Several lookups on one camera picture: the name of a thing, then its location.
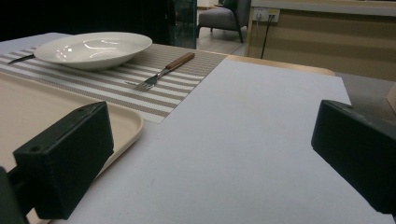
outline fork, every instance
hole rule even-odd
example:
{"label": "fork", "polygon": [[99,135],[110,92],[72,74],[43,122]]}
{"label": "fork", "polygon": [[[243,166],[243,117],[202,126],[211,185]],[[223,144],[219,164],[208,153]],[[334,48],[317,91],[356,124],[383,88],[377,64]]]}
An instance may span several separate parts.
{"label": "fork", "polygon": [[158,79],[160,79],[161,77],[165,76],[166,74],[172,72],[173,70],[179,68],[181,65],[183,65],[184,63],[187,63],[189,60],[193,59],[195,57],[194,53],[186,53],[185,55],[181,56],[180,58],[172,61],[171,63],[169,63],[168,65],[165,66],[165,68],[157,73],[155,76],[153,77],[149,77],[148,79],[146,79],[144,82],[136,85],[132,82],[129,81],[125,81],[125,83],[128,83],[130,85],[135,85],[136,89],[139,90],[148,90],[151,89],[152,87],[155,87],[158,83]]}

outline electrical outlet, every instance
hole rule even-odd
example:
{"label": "electrical outlet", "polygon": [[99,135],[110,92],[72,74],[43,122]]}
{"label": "electrical outlet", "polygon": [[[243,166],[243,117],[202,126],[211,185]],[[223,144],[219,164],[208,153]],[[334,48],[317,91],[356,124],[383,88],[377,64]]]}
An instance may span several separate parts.
{"label": "electrical outlet", "polygon": [[254,21],[268,21],[269,16],[273,15],[271,22],[279,21],[279,8],[268,8],[268,7],[254,7],[253,10],[253,20]]}

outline glass door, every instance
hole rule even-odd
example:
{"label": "glass door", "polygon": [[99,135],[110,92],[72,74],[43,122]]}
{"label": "glass door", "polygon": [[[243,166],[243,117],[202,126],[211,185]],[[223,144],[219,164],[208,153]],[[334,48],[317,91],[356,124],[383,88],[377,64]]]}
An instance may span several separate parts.
{"label": "glass door", "polygon": [[172,45],[196,49],[197,0],[173,0],[175,23],[171,27]]}

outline placemat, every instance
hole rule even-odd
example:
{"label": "placemat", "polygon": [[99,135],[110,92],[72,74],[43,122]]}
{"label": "placemat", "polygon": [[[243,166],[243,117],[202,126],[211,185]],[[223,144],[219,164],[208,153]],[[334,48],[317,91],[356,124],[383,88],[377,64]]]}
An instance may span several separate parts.
{"label": "placemat", "polygon": [[[35,48],[0,55],[0,71],[32,79],[67,91],[123,105],[139,111],[145,120],[160,123],[225,57],[224,54],[153,44],[131,61],[104,71],[80,71],[59,64],[31,59],[9,61],[32,54]],[[140,83],[187,52],[195,58],[162,77],[149,91],[134,90],[125,81]]]}

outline plate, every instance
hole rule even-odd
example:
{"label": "plate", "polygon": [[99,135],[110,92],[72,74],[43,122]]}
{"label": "plate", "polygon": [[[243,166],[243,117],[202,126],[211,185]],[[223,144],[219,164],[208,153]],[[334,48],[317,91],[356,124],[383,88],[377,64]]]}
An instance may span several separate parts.
{"label": "plate", "polygon": [[80,70],[104,70],[131,60],[148,48],[152,40],[145,35],[103,32],[71,35],[46,43],[35,56],[48,63],[59,63]]}

